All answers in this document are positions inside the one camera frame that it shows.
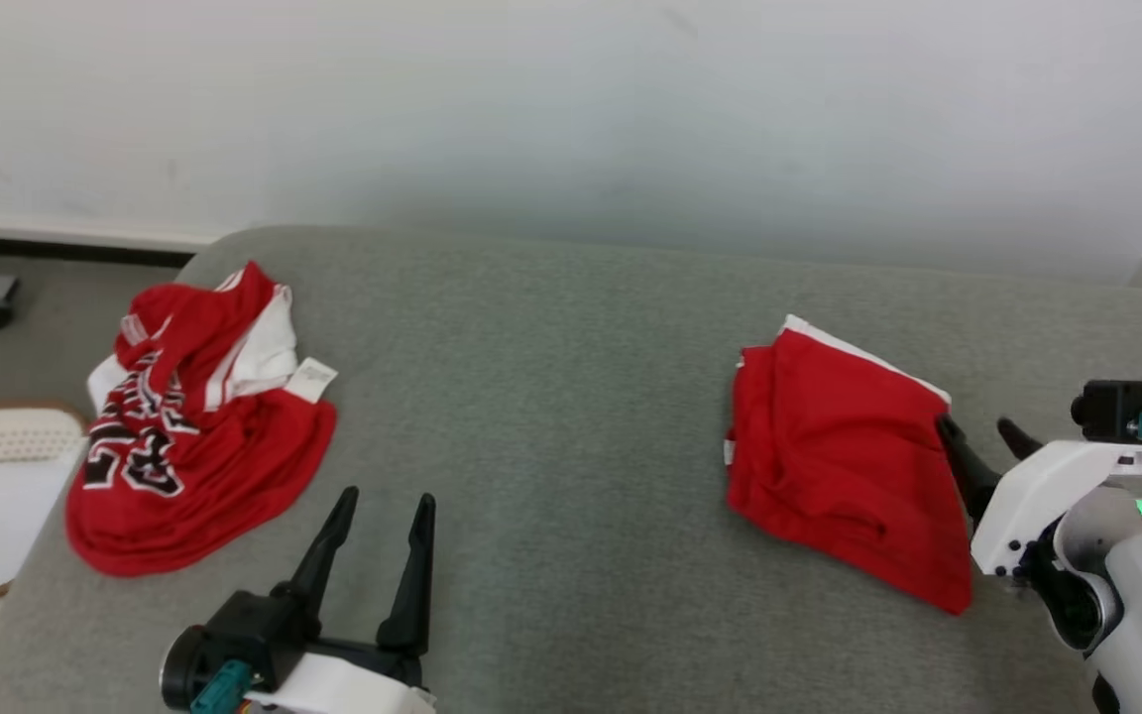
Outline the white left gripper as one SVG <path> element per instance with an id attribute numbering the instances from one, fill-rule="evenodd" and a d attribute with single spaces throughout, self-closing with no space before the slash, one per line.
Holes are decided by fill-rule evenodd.
<path id="1" fill-rule="evenodd" d="M 291 578 L 278 583 L 278 597 L 288 597 L 293 605 L 303 637 L 320 637 L 320 609 L 357 499 L 357 487 L 344 489 Z M 435 695 L 423 687 L 420 661 L 429 651 L 436 507 L 432 494 L 421 494 L 407 535 L 407 564 L 391 613 L 378 627 L 377 644 L 322 639 L 299 651 L 289 667 L 267 665 L 262 653 L 246 653 L 251 669 L 246 700 L 251 711 L 439 714 Z"/>

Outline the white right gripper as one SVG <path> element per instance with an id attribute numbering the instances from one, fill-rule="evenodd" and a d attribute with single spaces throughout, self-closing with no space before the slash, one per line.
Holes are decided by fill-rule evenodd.
<path id="1" fill-rule="evenodd" d="M 1043 446 L 1011 417 L 999 417 L 997 433 L 1020 462 L 1002 475 L 970 447 L 970 438 L 951 415 L 938 416 L 935 430 L 967 515 L 978 523 L 971 560 L 987 575 L 1012 573 L 1020 554 L 1011 543 L 1027 547 L 1107 479 L 1142 476 L 1142 444 L 1051 441 Z"/>

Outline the red shorts with white stripes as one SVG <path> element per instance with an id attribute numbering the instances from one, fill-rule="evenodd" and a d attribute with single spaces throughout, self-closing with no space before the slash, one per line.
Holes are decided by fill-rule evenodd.
<path id="1" fill-rule="evenodd" d="M 731 402 L 735 514 L 943 613 L 970 608 L 970 521 L 936 433 L 951 395 L 790 313 L 742 350 Z"/>

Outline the red jersey with black print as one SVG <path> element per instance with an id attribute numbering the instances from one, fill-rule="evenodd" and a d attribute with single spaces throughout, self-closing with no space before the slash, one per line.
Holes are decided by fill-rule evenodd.
<path id="1" fill-rule="evenodd" d="M 98 415 L 64 506 L 87 565 L 175 572 L 297 502 L 333 435 L 337 374 L 299 356 L 292 307 L 255 262 L 218 288 L 132 298 L 93 374 Z"/>

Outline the white black baseboard strip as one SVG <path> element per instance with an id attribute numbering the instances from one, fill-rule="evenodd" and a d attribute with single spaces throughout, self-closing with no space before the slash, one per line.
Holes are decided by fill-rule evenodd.
<path id="1" fill-rule="evenodd" d="M 0 257 L 180 270 L 222 239 L 155 228 L 0 220 Z"/>

